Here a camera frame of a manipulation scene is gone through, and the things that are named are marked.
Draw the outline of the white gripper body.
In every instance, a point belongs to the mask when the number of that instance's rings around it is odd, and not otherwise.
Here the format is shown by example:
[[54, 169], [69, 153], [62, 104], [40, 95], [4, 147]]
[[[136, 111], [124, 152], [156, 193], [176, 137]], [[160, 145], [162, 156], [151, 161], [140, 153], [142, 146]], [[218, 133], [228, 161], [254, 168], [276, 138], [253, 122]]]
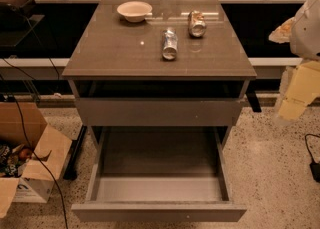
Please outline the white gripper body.
[[307, 0], [296, 12], [290, 49], [300, 58], [320, 60], [320, 0]]

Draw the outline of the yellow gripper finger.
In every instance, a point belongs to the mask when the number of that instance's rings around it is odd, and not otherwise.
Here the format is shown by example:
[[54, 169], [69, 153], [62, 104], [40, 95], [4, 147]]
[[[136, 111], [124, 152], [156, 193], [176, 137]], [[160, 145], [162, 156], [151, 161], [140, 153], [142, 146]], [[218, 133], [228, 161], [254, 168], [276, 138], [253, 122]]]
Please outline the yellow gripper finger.
[[307, 61], [295, 68], [287, 67], [274, 107], [274, 121], [287, 126], [295, 122], [306, 108], [320, 96], [320, 63]]
[[285, 22], [283, 22], [280, 26], [278, 26], [275, 30], [273, 30], [268, 39], [271, 42], [283, 44], [290, 43], [293, 40], [292, 37], [292, 26], [295, 23], [295, 18], [291, 17]]

